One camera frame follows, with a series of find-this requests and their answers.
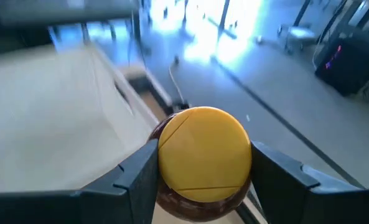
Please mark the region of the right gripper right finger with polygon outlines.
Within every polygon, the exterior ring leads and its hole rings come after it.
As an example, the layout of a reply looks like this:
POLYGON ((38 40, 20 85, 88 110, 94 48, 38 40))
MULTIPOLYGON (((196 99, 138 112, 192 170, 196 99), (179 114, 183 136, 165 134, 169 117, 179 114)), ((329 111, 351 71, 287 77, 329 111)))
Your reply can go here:
POLYGON ((366 223, 357 187, 252 142, 252 182, 268 223, 366 223))

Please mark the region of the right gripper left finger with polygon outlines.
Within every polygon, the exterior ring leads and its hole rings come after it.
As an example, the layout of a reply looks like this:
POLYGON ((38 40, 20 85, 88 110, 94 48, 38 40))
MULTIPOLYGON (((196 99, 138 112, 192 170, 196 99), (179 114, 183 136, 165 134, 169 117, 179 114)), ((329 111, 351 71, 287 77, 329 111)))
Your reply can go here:
POLYGON ((152 222, 159 178, 157 140, 81 189, 82 223, 152 222))

